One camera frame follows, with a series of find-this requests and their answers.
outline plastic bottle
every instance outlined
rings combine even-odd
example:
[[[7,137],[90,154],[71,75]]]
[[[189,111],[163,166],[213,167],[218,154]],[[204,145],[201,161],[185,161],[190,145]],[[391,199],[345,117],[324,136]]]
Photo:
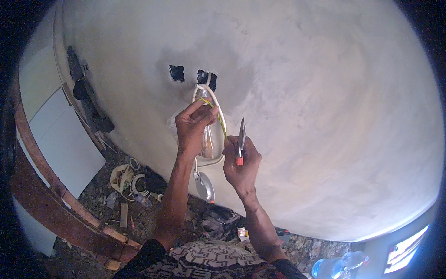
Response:
[[[369,257],[363,251],[347,252],[342,256],[345,270],[350,270],[359,267],[362,264],[367,265]]]
[[[152,202],[148,198],[142,195],[135,194],[135,199],[137,202],[141,203],[143,206],[147,208],[152,207]]]
[[[311,274],[316,279],[337,279],[344,272],[344,261],[341,258],[318,260],[311,269]]]

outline person's left hand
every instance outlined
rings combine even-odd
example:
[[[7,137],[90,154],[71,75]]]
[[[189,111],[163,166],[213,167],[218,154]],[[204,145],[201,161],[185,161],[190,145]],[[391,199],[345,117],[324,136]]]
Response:
[[[211,108],[197,100],[175,117],[178,134],[178,154],[195,158],[202,149],[204,128],[215,123],[218,107]]]

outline dirt floor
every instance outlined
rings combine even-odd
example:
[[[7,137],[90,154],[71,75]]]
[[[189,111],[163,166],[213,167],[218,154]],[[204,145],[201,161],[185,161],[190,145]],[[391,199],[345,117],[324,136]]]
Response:
[[[128,227],[121,228],[119,223],[115,222],[120,219],[120,205],[116,205],[113,209],[110,209],[103,204],[103,197],[107,197],[114,192],[114,189],[109,185],[110,174],[116,166],[128,163],[128,156],[117,147],[113,146],[113,148],[118,151],[118,154],[114,153],[110,148],[102,151],[107,162],[85,188],[79,197],[79,201],[102,222],[107,222],[118,232],[129,236],[139,243],[144,243],[150,238],[155,229],[155,216],[159,210],[160,203],[154,197],[150,196],[149,199],[153,205],[150,208],[146,208],[138,202],[128,201],[119,195],[117,198],[118,202],[128,204]],[[124,190],[124,195],[129,199],[133,199],[128,194],[129,189]],[[189,205],[190,211],[193,212],[191,214],[193,218],[191,221],[185,220],[183,234],[176,241],[176,246],[190,241],[206,241],[209,239],[209,234],[205,233],[199,225],[199,222],[201,221],[201,216],[206,215],[206,213],[218,207],[195,197],[189,198]],[[131,225],[130,216],[133,219],[134,229]],[[236,235],[236,227],[243,226],[243,223],[244,218],[241,217],[232,225],[231,230],[235,229],[235,232],[231,231],[231,234],[226,239],[227,241],[234,244],[240,242]],[[243,242],[238,243],[238,245],[241,247],[250,247],[251,251],[253,251],[249,243]],[[330,242],[291,234],[289,240],[283,244],[282,248],[298,269],[302,273],[308,274],[311,273],[313,264],[321,258],[341,257],[345,252],[361,250],[363,247],[363,243]],[[108,279],[112,278],[115,273],[115,271],[106,270],[101,266],[89,252],[72,246],[60,238],[57,238],[54,244],[54,251],[51,258],[42,254],[36,255],[36,257],[47,268],[53,278]],[[354,277],[355,270],[352,273],[346,272],[341,276],[344,279]]]

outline green-yellow wire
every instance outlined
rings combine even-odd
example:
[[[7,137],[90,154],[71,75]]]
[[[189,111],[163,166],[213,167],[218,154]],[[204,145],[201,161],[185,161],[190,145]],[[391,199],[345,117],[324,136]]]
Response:
[[[199,97],[198,100],[203,101],[203,102],[205,102],[206,104],[210,105],[211,108],[214,107],[214,105],[211,104],[211,102],[209,102],[209,101],[203,99],[202,97]],[[227,139],[226,129],[225,129],[224,126],[223,126],[223,121],[222,121],[222,119],[221,119],[221,117],[220,117],[220,113],[217,113],[217,118],[218,118],[218,120],[220,121],[220,125],[222,126],[222,130],[223,130],[224,138]]]

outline patterned shirt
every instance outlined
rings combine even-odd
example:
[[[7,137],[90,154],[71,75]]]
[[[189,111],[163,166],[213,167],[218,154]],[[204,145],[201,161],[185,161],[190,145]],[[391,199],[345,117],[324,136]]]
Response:
[[[149,239],[114,277],[123,278],[306,279],[287,259],[268,264],[228,242],[190,242],[166,253],[155,239]]]

